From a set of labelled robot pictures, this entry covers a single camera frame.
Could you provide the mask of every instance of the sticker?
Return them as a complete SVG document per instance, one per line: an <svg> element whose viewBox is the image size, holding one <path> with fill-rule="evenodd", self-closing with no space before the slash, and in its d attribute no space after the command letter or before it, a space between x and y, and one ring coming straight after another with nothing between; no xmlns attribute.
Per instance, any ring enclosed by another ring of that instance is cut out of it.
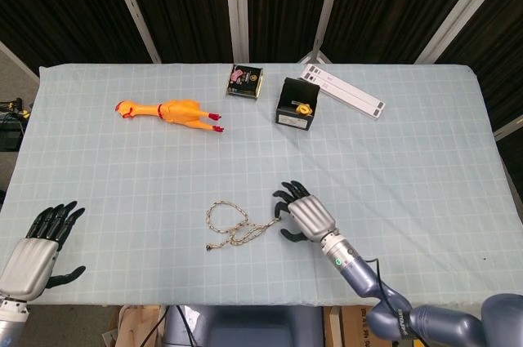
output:
<svg viewBox="0 0 523 347"><path fill-rule="evenodd" d="M304 120L303 118L295 118L279 114L278 122L280 124L290 125L292 127L298 127L303 129L307 128L307 120Z"/></svg>

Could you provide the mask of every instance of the white box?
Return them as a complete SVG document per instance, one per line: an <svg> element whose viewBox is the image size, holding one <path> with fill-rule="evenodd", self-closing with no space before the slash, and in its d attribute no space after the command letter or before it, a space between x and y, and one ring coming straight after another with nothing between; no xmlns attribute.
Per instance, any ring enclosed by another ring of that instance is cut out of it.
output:
<svg viewBox="0 0 523 347"><path fill-rule="evenodd" d="M343 103L357 108L372 118L379 118L385 107L383 101L336 78L327 71L318 68L316 65L307 65L300 75L300 78L320 86L321 91Z"/></svg>

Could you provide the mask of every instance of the table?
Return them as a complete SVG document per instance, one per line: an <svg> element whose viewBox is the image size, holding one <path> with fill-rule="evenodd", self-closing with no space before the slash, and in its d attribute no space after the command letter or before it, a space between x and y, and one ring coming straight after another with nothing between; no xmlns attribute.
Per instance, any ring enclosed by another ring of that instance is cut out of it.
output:
<svg viewBox="0 0 523 347"><path fill-rule="evenodd" d="M384 279L413 303L477 304L523 292L517 218L476 76L457 65L322 65L386 102L377 120L320 94L309 131L276 125L285 77L266 64L258 100L227 96L230 65L61 65L41 85L0 214L5 264L50 205L87 209L55 274L87 272L38 302L349 305L362 302L320 248L290 243L284 220L242 247L207 253L204 213L231 200L266 223L282 180L300 180ZM192 98L222 134L124 120L124 99ZM217 222L231 225L225 210Z"/></svg>

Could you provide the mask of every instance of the silver robotic hand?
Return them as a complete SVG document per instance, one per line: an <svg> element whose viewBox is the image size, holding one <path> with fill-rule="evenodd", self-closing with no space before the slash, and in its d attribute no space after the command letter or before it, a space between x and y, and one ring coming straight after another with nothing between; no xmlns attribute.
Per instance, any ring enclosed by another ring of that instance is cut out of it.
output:
<svg viewBox="0 0 523 347"><path fill-rule="evenodd" d="M452 346L485 346L481 321L470 314L435 306L415 309L400 293L382 282L379 275L363 260L343 237L336 221L324 205L297 181L283 182L288 190L278 190L275 197L283 199L275 206L275 216L290 213L301 232L280 230L291 242L310 240L319 243L323 253L342 274L358 296L377 298L380 302L367 314L373 333L384 340L421 339Z"/></svg>
<svg viewBox="0 0 523 347"><path fill-rule="evenodd" d="M0 345L14 347L29 312L27 303L42 295L44 289L61 286L77 279L84 266L71 274L51 276L58 253L84 208L69 214L76 202L50 207L34 220L25 238L11 254L0 276Z"/></svg>

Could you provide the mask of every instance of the orange rubber chicken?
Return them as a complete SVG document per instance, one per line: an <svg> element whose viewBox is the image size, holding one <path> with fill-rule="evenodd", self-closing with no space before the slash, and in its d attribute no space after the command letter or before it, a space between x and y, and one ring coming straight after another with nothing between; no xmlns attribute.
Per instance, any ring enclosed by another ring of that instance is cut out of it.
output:
<svg viewBox="0 0 523 347"><path fill-rule="evenodd" d="M191 128L207 129L208 131L223 132L223 128L199 121L201 117L219 120L220 114L203 112L199 109L196 100L170 100L160 105L140 105L131 100L123 100L114 109L122 114L123 118L139 115L158 116L167 122L185 125Z"/></svg>

